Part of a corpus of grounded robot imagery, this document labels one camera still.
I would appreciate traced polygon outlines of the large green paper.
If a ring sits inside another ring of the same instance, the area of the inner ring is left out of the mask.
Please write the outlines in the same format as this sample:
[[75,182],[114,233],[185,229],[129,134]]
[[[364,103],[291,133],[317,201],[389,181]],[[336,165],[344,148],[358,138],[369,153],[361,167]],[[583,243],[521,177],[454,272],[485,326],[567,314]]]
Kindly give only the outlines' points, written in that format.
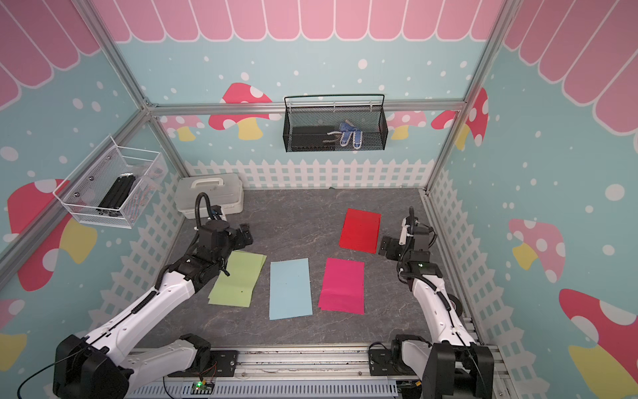
[[266,259],[263,254],[232,252],[227,265],[229,276],[218,277],[209,294],[209,304],[248,308]]

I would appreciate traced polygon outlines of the red paper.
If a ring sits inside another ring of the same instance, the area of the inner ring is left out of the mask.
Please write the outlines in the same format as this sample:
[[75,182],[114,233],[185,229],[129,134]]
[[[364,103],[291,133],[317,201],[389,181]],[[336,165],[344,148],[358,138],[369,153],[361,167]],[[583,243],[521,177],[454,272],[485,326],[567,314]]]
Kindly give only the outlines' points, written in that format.
[[377,251],[380,233],[381,214],[348,209],[339,245],[342,249],[351,249],[368,254]]

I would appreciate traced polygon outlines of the blue paper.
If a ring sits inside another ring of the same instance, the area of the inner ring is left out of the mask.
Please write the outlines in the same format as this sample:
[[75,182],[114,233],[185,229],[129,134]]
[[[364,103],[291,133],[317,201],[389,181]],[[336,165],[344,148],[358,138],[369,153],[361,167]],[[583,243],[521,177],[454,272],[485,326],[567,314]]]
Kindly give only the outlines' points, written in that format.
[[270,264],[269,319],[293,319],[312,315],[308,259]]

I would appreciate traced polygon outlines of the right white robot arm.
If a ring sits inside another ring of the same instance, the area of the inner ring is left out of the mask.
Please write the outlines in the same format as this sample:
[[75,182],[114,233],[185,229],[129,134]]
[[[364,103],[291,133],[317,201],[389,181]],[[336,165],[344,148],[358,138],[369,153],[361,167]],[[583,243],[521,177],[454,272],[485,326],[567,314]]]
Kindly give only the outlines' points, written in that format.
[[494,358],[462,321],[463,306],[448,294],[438,264],[430,261],[437,234],[415,216],[402,220],[400,237],[385,236],[379,254],[396,262],[400,283],[410,290],[424,314],[430,338],[398,334],[391,344],[391,364],[412,370],[423,398],[493,397]]

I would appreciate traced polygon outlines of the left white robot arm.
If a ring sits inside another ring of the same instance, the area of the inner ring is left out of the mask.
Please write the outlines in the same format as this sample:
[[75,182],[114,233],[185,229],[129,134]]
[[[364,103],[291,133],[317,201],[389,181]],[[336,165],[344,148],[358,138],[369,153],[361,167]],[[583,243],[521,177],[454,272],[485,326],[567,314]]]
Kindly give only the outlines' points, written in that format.
[[71,335],[56,348],[53,394],[59,398],[123,398],[174,372],[201,377],[214,367],[210,343],[192,333],[164,347],[134,354],[136,345],[209,281],[227,274],[232,252],[254,242],[248,224],[238,228],[205,193],[197,195],[196,234],[185,254],[164,266],[150,290],[120,314],[84,337]]

